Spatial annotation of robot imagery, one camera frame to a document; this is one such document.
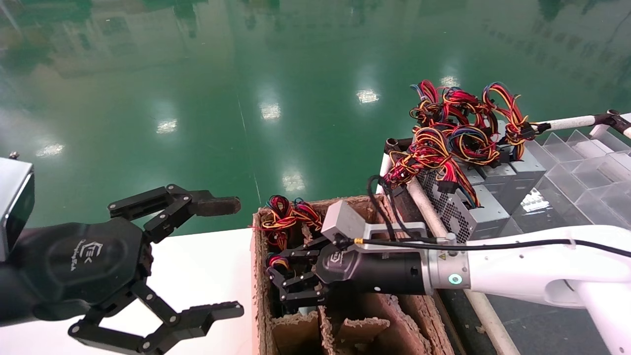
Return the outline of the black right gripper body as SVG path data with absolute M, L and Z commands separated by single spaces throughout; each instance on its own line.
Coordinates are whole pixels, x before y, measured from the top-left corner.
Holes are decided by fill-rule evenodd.
M 314 274 L 323 285 L 347 287 L 358 292 L 429 294 L 426 257 L 420 250 L 358 251 L 340 250 L 334 245 L 322 249 Z

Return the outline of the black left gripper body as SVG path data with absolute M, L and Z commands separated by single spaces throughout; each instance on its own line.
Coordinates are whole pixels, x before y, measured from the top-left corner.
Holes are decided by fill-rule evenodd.
M 1 325 L 115 315 L 152 263 L 144 232 L 122 218 L 25 229 L 1 263 Z

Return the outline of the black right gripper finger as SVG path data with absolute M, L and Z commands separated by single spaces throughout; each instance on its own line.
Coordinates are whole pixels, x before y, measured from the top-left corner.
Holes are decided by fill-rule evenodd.
M 280 302 L 289 310 L 324 305 L 329 294 L 329 287 L 314 273 L 290 278 L 270 273 L 270 282 L 278 289 Z
M 266 258 L 267 277 L 295 277 L 311 271 L 325 245 L 300 245 L 280 252 L 270 252 Z

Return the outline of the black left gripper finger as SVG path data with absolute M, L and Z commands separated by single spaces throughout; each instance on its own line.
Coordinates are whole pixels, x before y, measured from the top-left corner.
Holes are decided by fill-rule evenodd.
M 101 327 L 101 321 L 110 313 L 128 306 L 125 302 L 113 303 L 92 306 L 83 319 L 69 328 L 68 335 L 83 345 L 119 354 L 164 355 L 181 341 L 205 337 L 214 322 L 244 315 L 243 305 L 238 301 L 194 306 L 177 313 L 144 281 L 125 286 L 116 294 L 117 301 L 122 299 L 139 300 L 162 323 L 144 337 Z
M 175 184 L 129 196 L 109 205 L 111 218 L 133 221 L 155 216 L 144 224 L 145 238 L 158 244 L 193 216 L 233 215 L 241 209 L 236 196 L 216 197 L 207 190 L 189 191 Z

